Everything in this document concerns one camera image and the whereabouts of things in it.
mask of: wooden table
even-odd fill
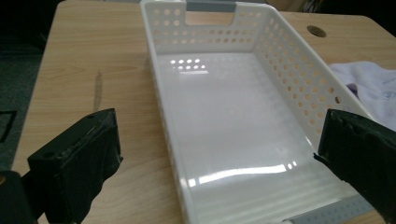
[[[396,69],[395,38],[365,17],[282,15],[326,63]],[[127,3],[65,1],[52,24],[13,170],[24,175],[34,151],[82,117],[116,108],[124,161],[84,223],[182,222],[144,29],[139,5]],[[382,223],[376,212],[348,223],[364,221]]]

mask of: dark floor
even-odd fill
[[[11,168],[42,49],[0,31],[0,171]]]

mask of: white plastic basket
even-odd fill
[[[231,24],[141,2],[186,222],[280,222],[356,195],[312,153],[328,108],[372,117],[273,7],[220,4]]]

